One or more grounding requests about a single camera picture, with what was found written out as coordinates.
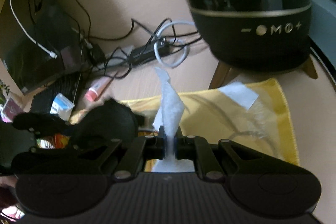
wooden leg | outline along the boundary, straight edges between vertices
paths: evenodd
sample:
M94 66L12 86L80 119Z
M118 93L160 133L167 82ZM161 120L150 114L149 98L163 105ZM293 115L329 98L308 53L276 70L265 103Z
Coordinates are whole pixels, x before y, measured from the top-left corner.
M318 79L319 76L317 75L313 60L311 56L308 58L306 63L304 63L302 70L312 79Z
M229 74L230 69L231 67L229 65L226 65L223 62L219 61L216 71L211 80L209 89L217 89L220 86L222 86L223 82L225 81L225 78Z
M228 72L227 76L225 77L222 86L229 84L231 81L233 81L238 75L241 73L240 70L231 68Z

screw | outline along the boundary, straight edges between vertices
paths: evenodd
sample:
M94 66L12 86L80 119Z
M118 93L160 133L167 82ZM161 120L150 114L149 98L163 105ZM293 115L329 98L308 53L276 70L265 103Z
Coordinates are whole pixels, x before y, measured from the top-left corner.
M130 176L131 173L126 170L120 170L114 173L114 177L120 180L128 179Z
M209 180L219 180L223 177L223 174L219 171L210 171L205 175Z

pink tube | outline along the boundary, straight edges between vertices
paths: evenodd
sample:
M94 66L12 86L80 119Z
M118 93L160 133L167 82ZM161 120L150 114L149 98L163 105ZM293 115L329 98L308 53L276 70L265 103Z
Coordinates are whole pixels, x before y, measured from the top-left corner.
M92 85L92 87L89 88L85 94L85 98L90 102L95 101L106 88L106 86L111 82L111 80L112 79L110 77L100 78Z

black keyboard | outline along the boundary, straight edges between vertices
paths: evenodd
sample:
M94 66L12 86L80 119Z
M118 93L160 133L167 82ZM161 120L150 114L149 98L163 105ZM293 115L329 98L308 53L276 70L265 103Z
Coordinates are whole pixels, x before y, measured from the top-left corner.
M84 84L83 76L80 72L64 75L34 96L30 112L50 113L51 106L58 93L62 93L76 105Z

black humidifier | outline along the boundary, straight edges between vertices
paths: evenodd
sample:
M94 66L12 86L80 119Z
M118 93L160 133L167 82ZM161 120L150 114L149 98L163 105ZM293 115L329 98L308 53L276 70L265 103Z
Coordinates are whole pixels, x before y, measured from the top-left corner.
M310 0L188 0L212 53L244 70L280 72L310 54Z

